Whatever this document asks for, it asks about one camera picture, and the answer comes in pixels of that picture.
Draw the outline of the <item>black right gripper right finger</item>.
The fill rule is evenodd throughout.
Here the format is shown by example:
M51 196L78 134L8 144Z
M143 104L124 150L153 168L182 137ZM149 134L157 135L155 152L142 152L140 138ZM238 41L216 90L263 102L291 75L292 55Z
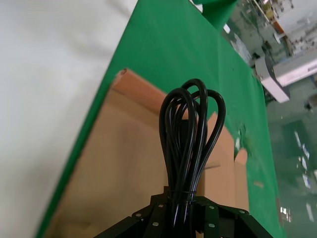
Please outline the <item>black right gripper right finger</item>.
M243 210L197 196L194 203L194 228L205 238L248 238L249 228L242 220L245 214Z

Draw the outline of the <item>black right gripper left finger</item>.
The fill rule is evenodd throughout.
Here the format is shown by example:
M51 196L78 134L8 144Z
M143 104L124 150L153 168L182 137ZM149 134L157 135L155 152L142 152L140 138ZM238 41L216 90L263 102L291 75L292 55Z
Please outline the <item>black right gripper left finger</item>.
M151 196L150 204L96 235L97 238L162 238L166 211L167 193Z

